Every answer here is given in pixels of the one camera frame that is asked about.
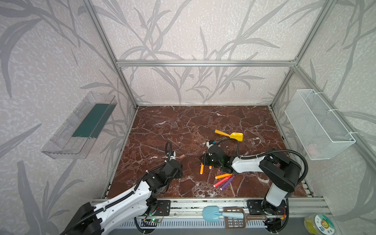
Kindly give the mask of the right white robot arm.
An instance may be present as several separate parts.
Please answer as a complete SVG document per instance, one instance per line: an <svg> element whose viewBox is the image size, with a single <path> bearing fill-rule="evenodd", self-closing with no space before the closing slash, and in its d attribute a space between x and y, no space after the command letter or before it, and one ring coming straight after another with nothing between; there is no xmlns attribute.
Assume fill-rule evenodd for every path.
<svg viewBox="0 0 376 235"><path fill-rule="evenodd" d="M230 174L227 184L242 173L264 173L272 184L261 206L269 214L276 212L282 202L287 201L308 173L305 157L290 149L271 148L257 155L230 157L219 145L213 144L199 159L202 165L220 168L222 172Z"/></svg>

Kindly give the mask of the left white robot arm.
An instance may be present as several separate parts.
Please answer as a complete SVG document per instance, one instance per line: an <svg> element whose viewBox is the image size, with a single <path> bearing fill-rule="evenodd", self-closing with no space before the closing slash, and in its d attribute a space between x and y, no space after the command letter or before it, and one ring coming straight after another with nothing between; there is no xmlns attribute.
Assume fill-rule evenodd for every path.
<svg viewBox="0 0 376 235"><path fill-rule="evenodd" d="M154 212L156 195L167 189L174 179L182 177L183 166L175 159L147 171L137 184L102 203L81 206L63 235L107 235L123 222Z"/></svg>

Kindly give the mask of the right pink marker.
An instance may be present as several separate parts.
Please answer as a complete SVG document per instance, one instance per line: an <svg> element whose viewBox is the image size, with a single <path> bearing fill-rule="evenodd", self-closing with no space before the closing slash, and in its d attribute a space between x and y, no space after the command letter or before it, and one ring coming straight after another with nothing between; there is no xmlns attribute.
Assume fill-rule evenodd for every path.
<svg viewBox="0 0 376 235"><path fill-rule="evenodd" d="M224 185L230 178L232 177L232 175L229 175L225 178L222 178L220 181L218 181L217 183L215 183L213 185L214 188L218 188L218 187L221 187L222 185Z"/></svg>

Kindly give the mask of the yellow toy scoop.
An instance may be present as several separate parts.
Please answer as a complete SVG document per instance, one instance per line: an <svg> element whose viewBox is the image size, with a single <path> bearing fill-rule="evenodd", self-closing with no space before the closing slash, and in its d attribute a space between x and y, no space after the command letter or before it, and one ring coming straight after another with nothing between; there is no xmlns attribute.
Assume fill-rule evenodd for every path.
<svg viewBox="0 0 376 235"><path fill-rule="evenodd" d="M215 130L214 132L215 132L215 134L222 135L222 136L228 137L230 139L235 139L239 142L243 141L243 134L242 133L233 132L231 134L227 134L227 133L219 131L219 130Z"/></svg>

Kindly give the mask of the purple marker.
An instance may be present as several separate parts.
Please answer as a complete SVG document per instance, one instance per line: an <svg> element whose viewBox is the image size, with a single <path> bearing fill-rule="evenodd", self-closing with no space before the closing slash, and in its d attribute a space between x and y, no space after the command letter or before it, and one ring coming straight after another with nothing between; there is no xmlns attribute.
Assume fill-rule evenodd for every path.
<svg viewBox="0 0 376 235"><path fill-rule="evenodd" d="M232 175L221 187L220 190L223 191L226 187L230 185L230 183L234 180L235 175Z"/></svg>

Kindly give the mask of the clear plastic wall shelf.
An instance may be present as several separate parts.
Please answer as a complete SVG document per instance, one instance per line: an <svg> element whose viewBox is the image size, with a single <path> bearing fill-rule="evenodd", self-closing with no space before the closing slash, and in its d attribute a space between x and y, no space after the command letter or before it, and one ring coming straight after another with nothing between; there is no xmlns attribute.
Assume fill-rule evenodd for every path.
<svg viewBox="0 0 376 235"><path fill-rule="evenodd" d="M89 92L41 152L52 159L86 159L117 104L115 95Z"/></svg>

